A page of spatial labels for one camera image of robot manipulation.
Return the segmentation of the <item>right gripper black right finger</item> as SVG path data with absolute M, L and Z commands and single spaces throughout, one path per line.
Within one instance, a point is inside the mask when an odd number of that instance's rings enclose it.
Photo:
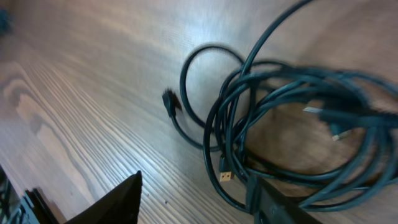
M 254 216 L 254 223 L 321 224 L 275 187 L 252 175 L 246 184 L 246 209 Z

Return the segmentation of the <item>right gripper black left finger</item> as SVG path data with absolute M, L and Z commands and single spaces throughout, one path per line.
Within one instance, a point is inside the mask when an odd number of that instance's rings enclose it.
M 141 193 L 142 173 L 137 171 L 65 224 L 136 224 Z

